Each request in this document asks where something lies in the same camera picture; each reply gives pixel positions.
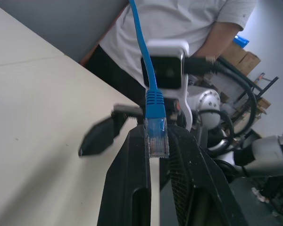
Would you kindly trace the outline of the person in white t-shirt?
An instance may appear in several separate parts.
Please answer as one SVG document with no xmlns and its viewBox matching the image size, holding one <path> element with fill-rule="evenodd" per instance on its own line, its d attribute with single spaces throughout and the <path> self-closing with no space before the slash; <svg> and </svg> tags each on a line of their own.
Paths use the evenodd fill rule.
<svg viewBox="0 0 283 226">
<path fill-rule="evenodd" d="M 191 56 L 203 45 L 215 22 L 238 24 L 243 31 L 257 4 L 257 0 L 134 1 L 145 40 L 185 40 Z M 141 52 L 130 6 L 123 8 L 80 63 L 136 104 L 145 100 Z"/>
</svg>

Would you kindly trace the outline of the black pointed finger of the right gripper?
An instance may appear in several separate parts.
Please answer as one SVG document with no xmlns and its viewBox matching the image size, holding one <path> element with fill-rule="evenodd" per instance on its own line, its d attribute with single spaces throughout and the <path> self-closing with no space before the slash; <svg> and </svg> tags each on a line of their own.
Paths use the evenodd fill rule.
<svg viewBox="0 0 283 226">
<path fill-rule="evenodd" d="M 94 124 L 85 134 L 78 150 L 78 156 L 97 155 L 105 151 L 113 144 L 124 123 L 124 116 L 113 114 Z"/>
</svg>

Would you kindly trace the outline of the black metal rack frame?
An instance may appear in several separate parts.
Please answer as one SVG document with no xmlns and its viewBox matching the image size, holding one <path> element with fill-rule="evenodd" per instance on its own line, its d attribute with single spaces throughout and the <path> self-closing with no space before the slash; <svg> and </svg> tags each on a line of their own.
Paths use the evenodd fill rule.
<svg viewBox="0 0 283 226">
<path fill-rule="evenodd" d="M 272 80 L 265 78 L 265 73 L 261 73 L 254 81 L 251 81 L 247 76 L 246 76 L 247 82 L 250 85 L 252 92 L 254 93 L 256 100 L 260 100 L 262 95 L 271 88 L 272 85 L 279 79 L 279 77 L 274 77 Z M 261 88 L 258 85 L 259 81 L 268 81 L 268 84 L 264 87 Z"/>
</svg>

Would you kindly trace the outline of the wooden pallet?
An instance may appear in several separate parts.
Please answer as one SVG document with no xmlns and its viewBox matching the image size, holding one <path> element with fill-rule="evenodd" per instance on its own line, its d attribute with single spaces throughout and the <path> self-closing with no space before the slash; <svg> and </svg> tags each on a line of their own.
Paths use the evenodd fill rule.
<svg viewBox="0 0 283 226">
<path fill-rule="evenodd" d="M 263 98 L 260 97 L 257 101 L 257 108 L 256 108 L 256 112 L 255 112 L 255 120 L 254 122 L 256 122 L 257 120 L 259 120 L 261 118 L 261 115 L 266 113 L 266 110 L 271 106 L 271 103 Z M 247 116 L 250 116 L 250 112 L 251 112 L 251 107 L 250 104 L 248 104 L 248 102 L 246 102 L 245 106 L 242 106 L 237 113 L 234 114 L 232 120 L 233 122 L 238 122 L 239 120 L 244 120 L 247 118 Z"/>
</svg>

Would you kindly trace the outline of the brown cardboard box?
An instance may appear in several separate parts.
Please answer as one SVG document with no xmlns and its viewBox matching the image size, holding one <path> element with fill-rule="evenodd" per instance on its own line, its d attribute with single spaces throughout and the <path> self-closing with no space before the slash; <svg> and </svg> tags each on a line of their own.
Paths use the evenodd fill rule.
<svg viewBox="0 0 283 226">
<path fill-rule="evenodd" d="M 232 42 L 227 49 L 222 53 L 222 58 L 224 58 L 228 63 L 236 66 L 245 56 L 247 51 L 245 51 L 241 46 Z"/>
<path fill-rule="evenodd" d="M 245 57 L 236 65 L 236 68 L 245 76 L 261 62 L 261 59 L 251 52 L 247 52 Z"/>
</svg>

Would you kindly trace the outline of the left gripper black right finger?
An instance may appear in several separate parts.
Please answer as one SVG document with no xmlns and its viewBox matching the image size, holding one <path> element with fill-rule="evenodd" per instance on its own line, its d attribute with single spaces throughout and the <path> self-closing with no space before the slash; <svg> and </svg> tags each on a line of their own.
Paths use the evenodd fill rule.
<svg viewBox="0 0 283 226">
<path fill-rule="evenodd" d="M 248 226 L 227 179 L 195 136 L 168 127 L 170 155 L 160 159 L 160 187 L 171 184 L 177 226 Z"/>
</svg>

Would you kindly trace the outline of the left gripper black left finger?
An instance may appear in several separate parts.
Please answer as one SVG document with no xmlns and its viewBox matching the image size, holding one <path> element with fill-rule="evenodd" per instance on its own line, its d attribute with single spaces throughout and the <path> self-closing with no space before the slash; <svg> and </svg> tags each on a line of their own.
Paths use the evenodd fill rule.
<svg viewBox="0 0 283 226">
<path fill-rule="evenodd" d="M 128 135 L 109 167 L 98 226 L 150 226 L 151 178 L 144 127 Z"/>
</svg>

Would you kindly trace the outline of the blue flat item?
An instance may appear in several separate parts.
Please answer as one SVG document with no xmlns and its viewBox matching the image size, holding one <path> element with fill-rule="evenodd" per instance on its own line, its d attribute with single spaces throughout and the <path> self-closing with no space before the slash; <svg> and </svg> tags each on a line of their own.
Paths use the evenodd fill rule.
<svg viewBox="0 0 283 226">
<path fill-rule="evenodd" d="M 247 44 L 249 43 L 249 40 L 239 36 L 239 35 L 236 35 L 233 42 L 235 44 L 237 44 L 238 46 L 240 46 L 241 48 L 244 48 L 247 46 Z"/>
</svg>

